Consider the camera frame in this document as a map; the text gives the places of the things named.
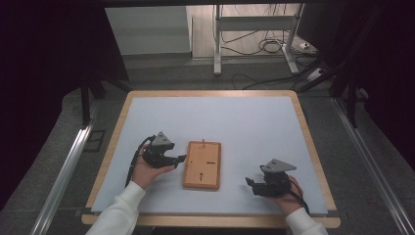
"white sleeve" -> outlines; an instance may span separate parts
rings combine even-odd
[[[138,204],[145,194],[144,189],[130,181],[86,234],[131,234],[138,218]]]
[[[294,235],[327,235],[327,230],[322,223],[314,221],[305,211],[304,208],[300,208],[286,217],[288,225]]]

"metal rail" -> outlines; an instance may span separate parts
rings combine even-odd
[[[387,179],[382,174],[382,171],[379,169],[378,164],[376,163],[375,158],[370,152],[369,148],[366,146],[363,138],[361,137],[357,128],[353,128],[351,123],[348,121],[346,116],[346,108],[342,102],[341,98],[332,98],[335,107],[338,110],[339,116],[342,119],[344,126],[356,147],[361,159],[365,163],[367,170],[369,171],[370,176],[372,177],[373,182],[378,188],[379,193],[385,201],[397,227],[400,230],[401,234],[415,234],[414,226],[409,220],[408,214],[400,203],[399,198],[391,188]]]
[[[91,108],[91,120],[86,128],[79,130],[73,145],[70,148],[67,159],[62,166],[61,172],[59,173],[49,196],[30,231],[30,234],[46,234],[48,231],[56,210],[58,209],[59,203],[67,190],[69,181],[72,177],[73,171],[75,170],[83,147],[85,146],[92,127],[94,126],[99,108],[100,101],[95,101]]]

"orange wooden block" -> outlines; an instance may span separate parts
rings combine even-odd
[[[220,148],[218,142],[189,142],[183,177],[184,187],[219,189]]]

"hand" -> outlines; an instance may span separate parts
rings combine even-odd
[[[299,186],[299,183],[294,177],[289,175],[289,179],[293,181],[294,183],[296,183],[297,186]],[[300,196],[302,194],[302,190],[300,186],[299,188],[297,188],[297,186],[291,183],[291,190]],[[286,194],[283,197],[279,197],[279,198],[268,198],[267,197],[267,199],[276,203],[284,216],[288,216],[290,213],[295,212],[296,210],[301,208],[300,203],[290,194]]]
[[[161,168],[152,168],[150,165],[148,165],[142,158],[145,148],[147,148],[147,146],[144,146],[140,150],[137,163],[131,176],[131,181],[143,189],[149,187],[156,179],[156,177],[160,174],[174,170],[174,165],[169,165]]]

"gray carpet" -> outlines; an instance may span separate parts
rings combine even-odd
[[[214,76],[210,61],[180,58],[128,58],[125,64],[130,81],[137,90],[241,89],[255,81],[290,76],[282,59],[241,59],[224,61],[222,76]],[[252,89],[289,89],[293,83],[259,84]],[[94,125],[94,138],[102,136],[101,147],[91,138],[82,153],[48,234],[84,234],[82,212],[95,181],[102,158],[111,139],[126,93],[104,82],[108,92]],[[342,217],[338,229],[330,234],[399,234],[392,216],[360,159],[333,105],[327,88],[330,81],[299,94],[318,155]],[[54,180],[69,152],[81,124],[79,90],[64,100],[55,129],[36,162],[5,209],[0,212],[0,234],[27,234],[33,226]],[[376,156],[392,188],[412,218],[415,218],[415,174],[388,139],[357,105],[358,129]]]

